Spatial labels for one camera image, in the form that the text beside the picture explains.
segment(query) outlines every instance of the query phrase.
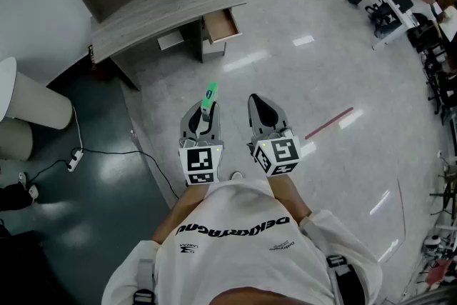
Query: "floor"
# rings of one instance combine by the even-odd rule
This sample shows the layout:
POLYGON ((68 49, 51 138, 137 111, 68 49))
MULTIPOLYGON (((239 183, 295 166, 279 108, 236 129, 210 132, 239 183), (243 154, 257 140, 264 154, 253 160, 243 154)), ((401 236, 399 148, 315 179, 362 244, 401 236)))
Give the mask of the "floor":
MULTIPOLYGON (((118 79, 100 82, 84 72, 74 80, 62 75, 51 86, 76 107, 84 147, 139 148, 118 79)), ((16 183, 20 171, 31 178, 57 159, 69 160, 70 150, 79 146, 75 119, 62 131, 32 128, 32 159, 0 161, 0 186, 16 183)), ((73 173, 59 163, 34 183, 38 201, 20 211, 0 212, 0 218, 13 235, 35 231, 50 270, 77 305, 100 304, 110 275, 140 240, 151 238, 169 212, 146 158, 138 154, 86 153, 73 173)))
POLYGON ((374 51, 365 11, 346 0, 248 0, 233 13, 243 36, 228 43, 223 59, 200 64, 178 46, 137 63, 141 93, 128 99, 137 103, 148 150, 179 195, 179 122, 218 81, 220 179, 235 170, 261 178, 246 148, 247 101, 251 93, 273 99, 307 152, 293 173, 300 194, 312 209, 332 210, 372 250, 384 270, 379 299, 398 301, 436 219, 430 213, 440 208, 428 194, 442 189, 437 152, 447 154, 450 141, 427 102, 417 53, 405 36, 374 51), (295 46, 305 36, 314 41, 295 46), (348 118, 305 139, 351 107, 348 118))

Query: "red line on floor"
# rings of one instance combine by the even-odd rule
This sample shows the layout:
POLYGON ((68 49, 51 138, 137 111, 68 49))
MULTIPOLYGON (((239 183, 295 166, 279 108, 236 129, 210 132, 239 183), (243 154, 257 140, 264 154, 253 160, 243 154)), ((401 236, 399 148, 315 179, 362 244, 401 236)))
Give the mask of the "red line on floor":
POLYGON ((326 127, 330 126, 333 122, 339 120, 341 117, 343 117, 345 114, 348 114, 349 112, 353 111, 354 110, 354 107, 351 107, 351 108, 348 108, 347 110, 345 110, 344 112, 341 112, 338 116, 336 117, 333 117, 329 122, 326 122, 325 124, 323 124, 321 127, 317 128, 316 130, 314 130, 313 132, 311 132, 310 134, 306 135, 305 136, 305 140, 308 140, 309 138, 313 137, 314 135, 316 135, 318 132, 324 130, 326 127))

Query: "white tile floor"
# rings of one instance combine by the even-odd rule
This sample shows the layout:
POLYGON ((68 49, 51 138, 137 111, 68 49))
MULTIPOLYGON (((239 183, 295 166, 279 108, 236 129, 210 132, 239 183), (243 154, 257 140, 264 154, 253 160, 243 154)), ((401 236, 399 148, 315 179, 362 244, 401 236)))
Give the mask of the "white tile floor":
POLYGON ((368 245, 383 264, 380 300, 399 300, 433 225, 430 213, 441 205, 428 194, 441 189, 436 154, 450 135, 427 102, 417 53, 405 36, 373 51, 365 11, 346 0, 248 0, 233 13, 243 36, 230 41, 223 59, 200 64, 177 50, 137 64, 150 150, 180 194, 179 122, 205 85, 218 81, 221 179, 234 170, 260 178, 245 147, 247 100, 254 92, 273 99, 302 145, 315 146, 293 174, 300 194, 312 209, 332 210, 368 245), (314 41, 294 44, 305 36, 314 41), (340 121, 305 141, 348 107, 352 124, 340 121))

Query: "white cylinder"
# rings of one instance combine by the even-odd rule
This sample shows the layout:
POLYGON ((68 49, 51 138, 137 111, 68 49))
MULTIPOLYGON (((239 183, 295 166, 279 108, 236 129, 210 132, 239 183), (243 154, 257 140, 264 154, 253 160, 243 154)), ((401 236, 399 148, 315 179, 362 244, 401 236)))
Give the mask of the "white cylinder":
POLYGON ((28 160, 33 147, 28 123, 7 117, 0 121, 0 159, 28 160))
POLYGON ((73 108, 68 98, 17 72, 6 115, 62 130, 69 125, 73 108))

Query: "open drawer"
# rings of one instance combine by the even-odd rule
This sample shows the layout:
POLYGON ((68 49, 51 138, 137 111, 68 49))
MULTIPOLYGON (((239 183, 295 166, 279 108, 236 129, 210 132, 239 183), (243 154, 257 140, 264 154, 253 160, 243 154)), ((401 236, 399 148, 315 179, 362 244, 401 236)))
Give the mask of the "open drawer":
POLYGON ((231 9, 207 14, 204 16, 204 20, 211 44, 227 41, 242 34, 238 30, 231 9))

